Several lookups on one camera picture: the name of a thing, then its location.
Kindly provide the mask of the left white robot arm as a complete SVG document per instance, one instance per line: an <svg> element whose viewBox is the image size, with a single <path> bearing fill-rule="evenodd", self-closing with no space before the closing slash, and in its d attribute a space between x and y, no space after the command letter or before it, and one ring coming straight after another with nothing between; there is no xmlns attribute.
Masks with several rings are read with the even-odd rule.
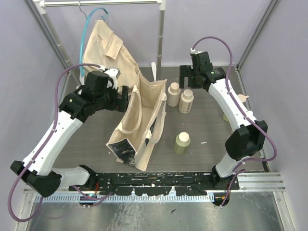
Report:
<svg viewBox="0 0 308 231"><path fill-rule="evenodd" d="M84 190L95 188L97 173L85 165L75 168L54 168L53 164L71 138L89 116L100 110L125 112L128 106L128 87L118 97L117 79L120 71L110 68L89 72L85 84L68 94L56 106L56 117L34 151L23 161L14 161L11 170L22 181L46 198L59 188L79 185Z"/></svg>

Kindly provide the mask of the beige labelled bottle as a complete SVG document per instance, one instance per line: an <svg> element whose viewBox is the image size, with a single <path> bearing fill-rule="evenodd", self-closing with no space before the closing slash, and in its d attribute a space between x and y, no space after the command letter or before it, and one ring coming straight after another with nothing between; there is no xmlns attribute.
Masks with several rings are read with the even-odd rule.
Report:
<svg viewBox="0 0 308 231"><path fill-rule="evenodd" d="M186 89L180 95L179 111L183 114L190 112L194 100L193 91Z"/></svg>

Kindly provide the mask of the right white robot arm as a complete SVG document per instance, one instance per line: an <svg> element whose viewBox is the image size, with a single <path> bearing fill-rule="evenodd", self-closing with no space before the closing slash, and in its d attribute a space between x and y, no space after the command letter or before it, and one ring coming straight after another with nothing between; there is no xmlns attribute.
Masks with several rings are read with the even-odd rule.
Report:
<svg viewBox="0 0 308 231"><path fill-rule="evenodd" d="M258 121L247 110L233 90L226 72L221 67L213 67L208 52L191 50L190 55L192 65L180 66L180 88L206 90L217 101L232 129L225 142L226 154L210 174L211 185L221 190L231 180L237 164L263 148L268 125L264 120Z"/></svg>

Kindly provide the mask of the cream canvas tote bag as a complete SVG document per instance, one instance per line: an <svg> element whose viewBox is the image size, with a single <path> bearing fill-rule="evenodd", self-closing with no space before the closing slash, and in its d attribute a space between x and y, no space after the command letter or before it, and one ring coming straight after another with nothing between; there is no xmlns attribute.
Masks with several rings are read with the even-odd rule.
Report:
<svg viewBox="0 0 308 231"><path fill-rule="evenodd" d="M144 77L133 86L127 111L106 144L118 162L147 169L164 129L166 86L167 80L149 82Z"/></svg>

